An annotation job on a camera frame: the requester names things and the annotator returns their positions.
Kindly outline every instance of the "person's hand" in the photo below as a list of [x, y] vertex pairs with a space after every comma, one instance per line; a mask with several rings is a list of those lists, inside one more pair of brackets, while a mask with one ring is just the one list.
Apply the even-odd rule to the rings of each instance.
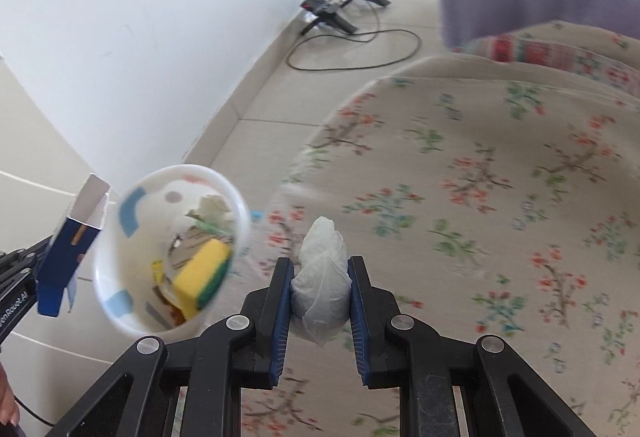
[[0, 423], [7, 424], [10, 422], [17, 426], [20, 420], [20, 409], [15, 402], [14, 391], [9, 385], [9, 379], [6, 377], [4, 367], [0, 363]]

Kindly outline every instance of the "white wall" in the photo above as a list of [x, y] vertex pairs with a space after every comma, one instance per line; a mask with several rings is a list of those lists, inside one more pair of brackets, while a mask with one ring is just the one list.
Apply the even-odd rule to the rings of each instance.
[[124, 191], [180, 161], [302, 0], [0, 0], [0, 52]]
[[[0, 250], [47, 237], [90, 172], [0, 61]], [[131, 342], [110, 324], [81, 265], [76, 305], [58, 318], [32, 309], [2, 343], [0, 359], [16, 395], [57, 421]], [[48, 428], [22, 410], [30, 437]]]

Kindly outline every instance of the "white plastic bag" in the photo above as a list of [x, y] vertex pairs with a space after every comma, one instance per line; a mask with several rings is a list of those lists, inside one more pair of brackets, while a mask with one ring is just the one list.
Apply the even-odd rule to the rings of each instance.
[[306, 234], [291, 281], [291, 329], [321, 347], [349, 320], [351, 278], [347, 248], [334, 221], [318, 217]]

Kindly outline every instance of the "floral fabric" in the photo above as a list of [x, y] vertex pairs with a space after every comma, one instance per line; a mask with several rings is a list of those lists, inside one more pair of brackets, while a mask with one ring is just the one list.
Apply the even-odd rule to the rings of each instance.
[[[629, 41], [620, 35], [612, 34], [610, 42], [620, 50], [629, 45]], [[524, 62], [560, 69], [640, 97], [640, 72], [637, 70], [582, 47], [534, 40], [527, 31], [473, 40], [459, 51], [497, 62]]]
[[[456, 56], [465, 78], [430, 78], [426, 60], [340, 107], [292, 163], [232, 278], [266, 283], [326, 216], [403, 312], [450, 338], [500, 335], [597, 435], [640, 435], [638, 101], [610, 78], [540, 84], [546, 68], [500, 79], [495, 64], [473, 79], [474, 58]], [[228, 288], [222, 305], [244, 293]], [[362, 387], [348, 327], [322, 349], [290, 338], [278, 387], [243, 394], [242, 425], [247, 436], [398, 435], [398, 393]]]

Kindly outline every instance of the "tiled floor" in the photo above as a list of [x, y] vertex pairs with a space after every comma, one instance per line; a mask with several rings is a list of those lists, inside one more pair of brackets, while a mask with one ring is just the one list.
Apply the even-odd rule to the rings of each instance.
[[[415, 58], [445, 51], [437, 29], [438, 0], [391, 1], [379, 11], [383, 29], [399, 27], [418, 34], [423, 45]], [[344, 14], [361, 31], [376, 27], [365, 4], [356, 1]], [[373, 65], [408, 54], [414, 42], [406, 33], [384, 34], [365, 45], [322, 38], [302, 46], [292, 62], [310, 68]], [[236, 125], [212, 168], [238, 186], [250, 208], [262, 210], [293, 156], [324, 119], [368, 81], [400, 67], [313, 73], [282, 63]]]

